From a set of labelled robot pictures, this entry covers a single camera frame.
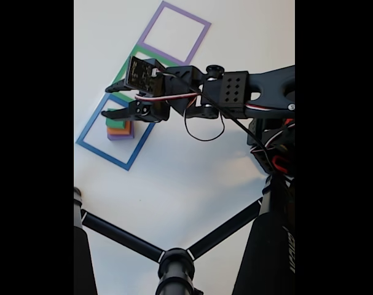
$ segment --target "orange block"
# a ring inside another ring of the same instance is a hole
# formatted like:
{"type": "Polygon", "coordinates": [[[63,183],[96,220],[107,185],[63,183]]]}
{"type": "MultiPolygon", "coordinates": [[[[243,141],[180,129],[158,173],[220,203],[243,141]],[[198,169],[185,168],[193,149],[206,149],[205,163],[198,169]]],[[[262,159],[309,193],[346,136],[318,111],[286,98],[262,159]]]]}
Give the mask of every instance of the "orange block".
{"type": "Polygon", "coordinates": [[[129,135],[131,128],[132,128],[132,123],[130,121],[126,121],[124,129],[107,127],[107,134],[110,134],[110,135],[129,135]]]}

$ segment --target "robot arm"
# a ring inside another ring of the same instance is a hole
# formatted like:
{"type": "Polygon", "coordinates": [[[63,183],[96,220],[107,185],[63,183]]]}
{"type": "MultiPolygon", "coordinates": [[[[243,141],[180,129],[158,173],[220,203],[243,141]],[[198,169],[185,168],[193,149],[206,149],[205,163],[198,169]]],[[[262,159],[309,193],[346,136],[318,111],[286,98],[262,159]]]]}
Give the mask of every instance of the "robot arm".
{"type": "MultiPolygon", "coordinates": [[[[292,96],[295,92],[295,68],[289,66],[266,73],[249,74],[247,71],[225,72],[221,66],[211,65],[206,68],[207,73],[203,74],[194,66],[166,69],[155,59],[143,61],[131,57],[126,78],[109,86],[106,92],[136,89],[140,91],[140,97],[163,98],[193,93],[191,89],[198,90],[203,85],[202,94],[209,96],[221,109],[228,110],[237,119],[290,119],[295,118],[295,97],[292,96]],[[154,69],[174,76],[163,76],[160,72],[152,76],[154,69]],[[252,101],[250,98],[253,92],[261,95],[252,101]]],[[[187,118],[218,118],[219,111],[205,97],[202,97],[201,106],[196,106],[195,102],[189,105],[192,99],[136,99],[127,109],[103,111],[102,115],[113,120],[160,122],[168,120],[172,107],[182,116],[187,109],[187,118]]]]}
{"type": "Polygon", "coordinates": [[[102,111],[103,116],[161,122],[169,119],[173,108],[186,119],[217,119],[219,110],[226,119],[254,118],[249,130],[245,130],[254,135],[249,134],[247,140],[251,153],[268,174],[278,170],[295,176],[295,66],[249,74],[225,72],[221,66],[211,65],[204,74],[194,66],[164,68],[155,59],[131,57],[128,65],[125,79],[109,86],[106,92],[135,89],[139,94],[128,108],[102,111]],[[256,92],[260,97],[250,100],[256,92]],[[197,106],[198,95],[201,105],[197,106]]]}

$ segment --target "purple square outline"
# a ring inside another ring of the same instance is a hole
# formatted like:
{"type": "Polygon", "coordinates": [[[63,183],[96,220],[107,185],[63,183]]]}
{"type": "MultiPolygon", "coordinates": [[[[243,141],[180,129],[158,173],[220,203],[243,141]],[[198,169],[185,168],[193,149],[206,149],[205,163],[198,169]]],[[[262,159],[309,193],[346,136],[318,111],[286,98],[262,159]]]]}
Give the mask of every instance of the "purple square outline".
{"type": "Polygon", "coordinates": [[[170,61],[173,61],[174,63],[179,64],[180,66],[186,66],[186,65],[189,65],[190,62],[192,61],[193,56],[195,55],[197,49],[200,47],[200,44],[203,41],[203,39],[204,39],[206,33],[208,32],[208,29],[210,28],[210,26],[211,26],[211,23],[209,23],[208,21],[203,20],[202,18],[196,17],[195,15],[193,15],[193,14],[191,14],[191,13],[185,11],[185,10],[182,10],[182,9],[180,9],[180,8],[170,4],[170,3],[167,3],[165,1],[163,1],[162,3],[160,3],[159,8],[156,10],[154,16],[152,17],[152,19],[148,23],[148,25],[147,25],[146,29],[144,30],[143,34],[138,39],[137,44],[140,45],[141,47],[144,47],[145,49],[150,50],[151,52],[154,52],[156,54],[159,54],[159,55],[163,56],[167,60],[170,60],[170,61]],[[194,44],[192,50],[189,52],[185,61],[181,61],[181,60],[179,60],[175,57],[172,57],[171,55],[169,55],[165,52],[160,51],[159,49],[156,49],[155,47],[152,47],[152,46],[144,43],[144,41],[147,38],[149,32],[151,31],[152,27],[154,26],[156,20],[159,18],[159,15],[162,13],[164,7],[167,7],[167,8],[169,8],[169,9],[171,9],[171,10],[173,10],[173,11],[179,13],[179,14],[182,14],[186,17],[189,17],[189,18],[191,18],[191,19],[193,19],[193,20],[195,20],[199,23],[202,23],[204,25],[203,31],[201,32],[201,34],[197,38],[196,43],[194,44]]]}

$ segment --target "mounting hole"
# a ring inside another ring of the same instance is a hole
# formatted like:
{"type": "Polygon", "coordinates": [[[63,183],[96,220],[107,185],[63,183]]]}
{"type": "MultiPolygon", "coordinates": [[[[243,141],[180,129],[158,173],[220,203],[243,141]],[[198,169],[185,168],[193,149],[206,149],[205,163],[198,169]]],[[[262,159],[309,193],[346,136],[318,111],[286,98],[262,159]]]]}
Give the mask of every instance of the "mounting hole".
{"type": "Polygon", "coordinates": [[[256,100],[260,97],[261,93],[259,92],[252,92],[252,95],[250,96],[250,100],[256,100]]]}

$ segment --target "green square outline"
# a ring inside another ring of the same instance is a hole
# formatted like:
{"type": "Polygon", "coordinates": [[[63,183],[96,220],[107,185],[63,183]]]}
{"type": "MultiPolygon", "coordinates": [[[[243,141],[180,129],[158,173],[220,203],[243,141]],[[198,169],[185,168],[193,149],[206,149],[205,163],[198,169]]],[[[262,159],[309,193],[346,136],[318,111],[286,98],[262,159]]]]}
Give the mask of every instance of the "green square outline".
{"type": "MultiPolygon", "coordinates": [[[[161,55],[159,54],[156,54],[156,53],[153,53],[151,51],[149,51],[148,49],[145,49],[139,45],[135,45],[132,52],[130,52],[129,56],[127,57],[124,65],[121,67],[120,71],[118,72],[117,76],[115,77],[114,81],[112,83],[115,83],[117,81],[120,80],[120,78],[124,75],[124,73],[126,72],[126,67],[127,67],[127,61],[129,59],[129,57],[134,57],[138,52],[142,53],[142,54],[145,54],[151,58],[155,58],[156,60],[158,60],[159,62],[161,63],[164,63],[166,64],[167,66],[179,66],[179,64],[173,62],[173,61],[170,61],[170,60],[167,60],[166,58],[162,57],[161,55]]],[[[115,95],[116,97],[120,98],[121,100],[124,100],[126,101],[127,103],[133,101],[133,99],[131,99],[129,96],[127,95],[124,95],[122,93],[119,93],[119,92],[114,92],[112,93],[113,95],[115,95]]]]}

